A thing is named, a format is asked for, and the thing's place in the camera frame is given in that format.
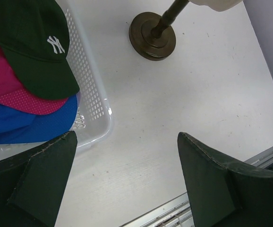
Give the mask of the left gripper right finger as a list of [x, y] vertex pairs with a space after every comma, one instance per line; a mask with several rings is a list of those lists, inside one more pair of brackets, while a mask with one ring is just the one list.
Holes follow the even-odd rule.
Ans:
[[256, 167], [178, 134], [196, 227], [273, 227], [273, 164]]

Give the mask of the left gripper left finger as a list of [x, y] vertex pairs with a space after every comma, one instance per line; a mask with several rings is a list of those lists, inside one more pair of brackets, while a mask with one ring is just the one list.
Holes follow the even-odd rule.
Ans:
[[0, 161], [0, 227], [53, 227], [77, 149], [68, 131]]

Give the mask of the pink perforated cap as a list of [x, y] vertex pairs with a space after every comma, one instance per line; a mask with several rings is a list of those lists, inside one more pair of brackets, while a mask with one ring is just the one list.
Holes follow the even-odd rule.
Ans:
[[68, 99], [45, 100], [33, 95], [17, 79], [0, 48], [0, 104], [28, 114], [47, 115]]

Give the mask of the green NY baseball cap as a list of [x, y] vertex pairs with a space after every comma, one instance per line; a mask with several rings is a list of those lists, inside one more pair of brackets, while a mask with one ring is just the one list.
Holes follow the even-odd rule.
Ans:
[[66, 60], [66, 17], [54, 0], [0, 0], [0, 47], [18, 80], [47, 100], [80, 91]]

